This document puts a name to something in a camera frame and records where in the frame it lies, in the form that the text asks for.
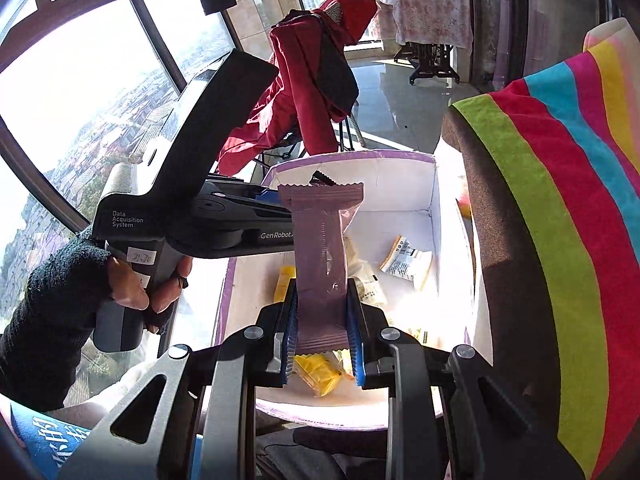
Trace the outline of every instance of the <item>metal screw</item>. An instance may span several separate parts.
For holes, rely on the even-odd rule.
[[[189,352],[191,352],[191,349],[187,345],[182,344],[173,345],[167,351],[171,359],[182,359],[183,357],[186,357]]]
[[[395,341],[400,337],[400,331],[397,328],[388,326],[381,330],[380,335],[382,336],[382,339],[386,339],[387,341]]]
[[[458,357],[462,357],[463,359],[471,359],[476,355],[476,351],[472,346],[458,345],[456,348],[456,354],[458,354]]]
[[[248,326],[244,329],[244,337],[247,339],[260,339],[264,335],[264,330],[259,326]]]

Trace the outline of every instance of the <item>black knit sweater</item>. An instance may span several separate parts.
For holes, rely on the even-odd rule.
[[[111,295],[110,254],[89,234],[85,229],[31,273],[0,338],[0,393],[39,412],[62,407],[95,313]]]

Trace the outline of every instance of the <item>blue stripe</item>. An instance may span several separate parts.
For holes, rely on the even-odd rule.
[[[574,73],[566,63],[561,63],[530,75],[525,81],[530,95],[546,105],[549,113],[564,124],[586,154],[620,210],[636,260],[640,263],[640,198],[615,153],[584,120],[578,104]]]

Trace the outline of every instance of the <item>red stripe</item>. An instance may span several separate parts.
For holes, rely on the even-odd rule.
[[[640,416],[640,267],[620,211],[564,125],[530,97],[523,80],[492,97],[551,174],[598,279],[607,337],[609,401],[593,473],[596,478]]]
[[[584,52],[580,56],[572,57],[565,63],[574,73],[582,117],[596,135],[616,155],[631,186],[636,190],[636,195],[640,196],[640,174],[638,174],[636,168],[626,158],[626,155],[614,140],[609,129],[609,123],[607,123],[607,109],[605,108],[604,94],[602,93],[600,68],[593,54]]]

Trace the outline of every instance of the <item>tile floor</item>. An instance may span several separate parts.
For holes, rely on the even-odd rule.
[[[411,86],[412,67],[393,60],[353,60],[350,65],[360,89],[354,115],[361,131],[420,152],[433,153],[447,107],[478,94],[451,79],[418,79]],[[370,149],[398,148],[364,137]]]

